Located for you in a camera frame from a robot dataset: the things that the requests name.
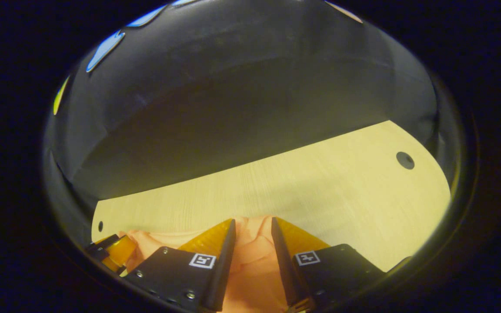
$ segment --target wooden board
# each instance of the wooden board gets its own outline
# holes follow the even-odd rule
[[[411,156],[413,169],[397,161],[399,151]],[[449,200],[444,173],[429,151],[386,121],[193,180],[99,201],[92,240],[120,230],[185,232],[233,216],[274,215],[330,245],[347,243],[387,271],[428,239]]]

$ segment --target wooden table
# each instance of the wooden table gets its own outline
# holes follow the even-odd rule
[[[399,151],[413,169],[396,159]],[[92,240],[120,230],[205,230],[233,216],[280,216],[387,271],[414,254],[448,208],[444,173],[392,121],[207,176],[99,201]],[[103,230],[98,230],[103,222]]]

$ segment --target orange fabric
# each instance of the orange fabric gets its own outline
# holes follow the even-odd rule
[[[235,217],[235,227],[237,239],[223,300],[223,312],[286,311],[284,287],[272,240],[272,216]],[[161,246],[178,248],[201,233],[202,231],[163,234],[130,230],[127,235],[138,247],[126,263],[127,271],[135,269]]]

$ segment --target orange cloth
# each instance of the orange cloth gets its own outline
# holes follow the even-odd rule
[[[237,239],[223,300],[225,313],[270,312],[287,310],[276,249],[272,240],[272,216],[235,217]],[[178,248],[200,232],[149,233],[130,230],[126,234],[138,245],[127,261],[132,271],[161,246]]]

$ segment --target yellow plastic part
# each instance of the yellow plastic part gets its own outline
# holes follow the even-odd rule
[[[61,104],[61,98],[63,97],[63,92],[65,91],[65,86],[67,86],[67,82],[69,81],[69,77],[63,83],[61,89],[59,89],[57,96],[55,96],[55,100],[53,101],[53,114],[57,114],[57,110],[59,110],[59,105]]]
[[[223,245],[223,241],[225,240],[232,220],[233,219],[230,218],[206,230],[180,246],[178,250],[219,257],[221,246]]]
[[[98,240],[94,244],[98,244],[108,239],[108,237]],[[133,255],[137,249],[137,244],[129,238],[129,236],[122,236],[119,240],[114,242],[111,246],[106,248],[109,256],[102,260],[108,269],[116,272],[121,266],[127,263],[127,260]]]
[[[109,258],[115,264],[123,266],[131,255],[137,249],[137,244],[129,238],[129,236],[123,236],[117,242],[109,246],[106,251],[109,253]]]
[[[397,272],[397,270],[401,269],[404,265],[406,265],[409,262],[409,260],[411,260],[411,257],[404,258],[403,260],[401,260],[401,262],[396,264],[396,266],[392,267],[392,269],[389,270],[387,274],[392,275],[393,273]]]
[[[276,217],[276,219],[278,220],[282,234],[284,234],[287,250],[291,257],[301,252],[330,248],[330,245],[326,242],[301,230],[290,222],[282,220],[279,217]]]
[[[362,20],[360,20],[360,18],[358,18],[355,14],[353,14],[352,12],[349,12],[348,10],[344,9],[344,8],[341,8],[341,7],[338,7],[336,6],[335,4],[332,4],[330,2],[327,2],[327,1],[324,1],[326,2],[327,4],[329,4],[330,6],[332,6],[334,9],[342,12],[343,14],[345,14],[346,16],[349,16],[350,18],[352,18],[353,20],[356,20],[357,22],[361,23],[362,24]]]

